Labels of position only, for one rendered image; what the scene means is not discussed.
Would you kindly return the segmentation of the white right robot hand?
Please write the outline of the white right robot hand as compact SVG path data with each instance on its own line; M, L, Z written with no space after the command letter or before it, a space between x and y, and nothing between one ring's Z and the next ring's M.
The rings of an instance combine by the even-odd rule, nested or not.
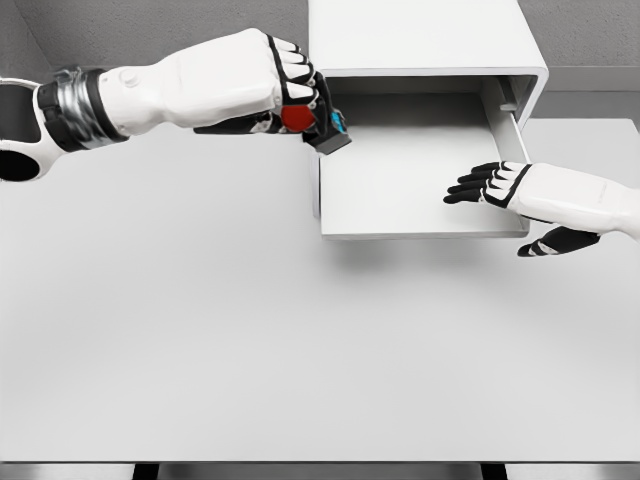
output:
M615 230L626 188L612 180L545 163L492 162L447 189L444 202L486 203L556 227L519 248L520 257L571 253Z

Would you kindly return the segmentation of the white tabletop storage cabinet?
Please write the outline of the white tabletop storage cabinet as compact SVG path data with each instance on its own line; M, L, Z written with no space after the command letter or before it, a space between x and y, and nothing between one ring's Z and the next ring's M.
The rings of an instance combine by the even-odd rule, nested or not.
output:
M520 126L549 78L518 0L308 0L308 33L327 77L511 77Z

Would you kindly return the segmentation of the white cabinet drawer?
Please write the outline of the white cabinet drawer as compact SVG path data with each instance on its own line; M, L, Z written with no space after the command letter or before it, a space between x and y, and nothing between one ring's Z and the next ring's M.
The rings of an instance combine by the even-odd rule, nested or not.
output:
M477 165L529 160L512 112L489 93L337 94L349 145L319 161L330 240L523 238L528 220L443 199Z

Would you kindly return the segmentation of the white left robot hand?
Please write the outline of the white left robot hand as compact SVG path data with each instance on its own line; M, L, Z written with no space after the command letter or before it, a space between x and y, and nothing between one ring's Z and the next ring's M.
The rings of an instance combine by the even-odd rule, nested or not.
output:
M247 29L176 53L174 66L166 108L181 127L302 133L319 123L315 68L289 41Z

